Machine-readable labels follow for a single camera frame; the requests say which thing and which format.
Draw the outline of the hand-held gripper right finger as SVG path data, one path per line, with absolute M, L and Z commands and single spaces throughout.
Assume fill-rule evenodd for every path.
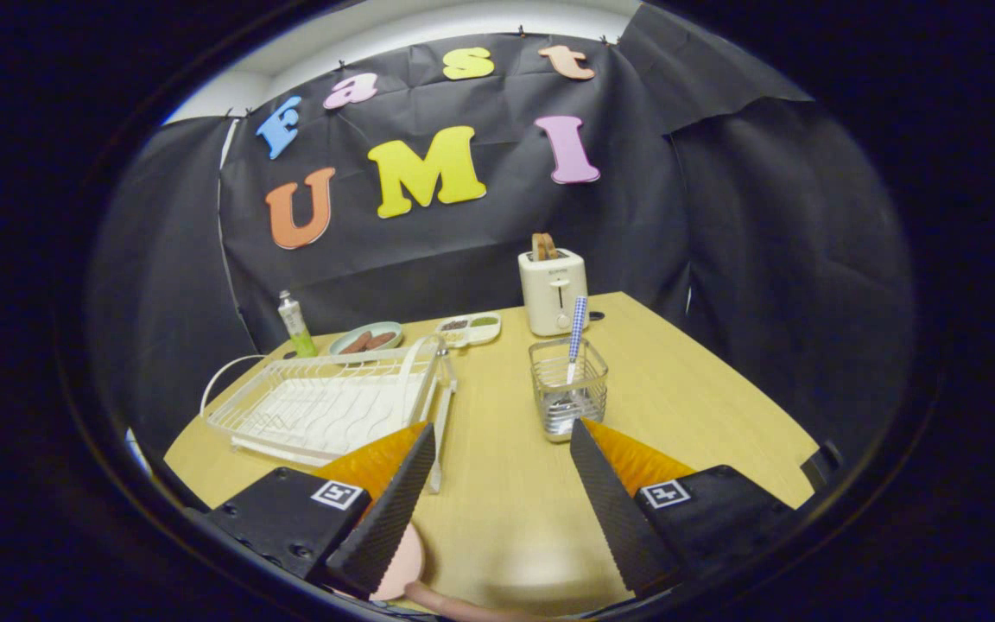
M 694 470 L 601 422 L 574 422 L 570 455 L 624 586 L 638 597 L 761 554 L 794 513 L 732 466 Z

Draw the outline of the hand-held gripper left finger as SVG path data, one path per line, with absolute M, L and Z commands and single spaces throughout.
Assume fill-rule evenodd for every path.
M 204 519 L 296 578 L 366 599 L 390 567 L 435 453 L 434 425 L 418 422 L 316 473 L 273 469 Z

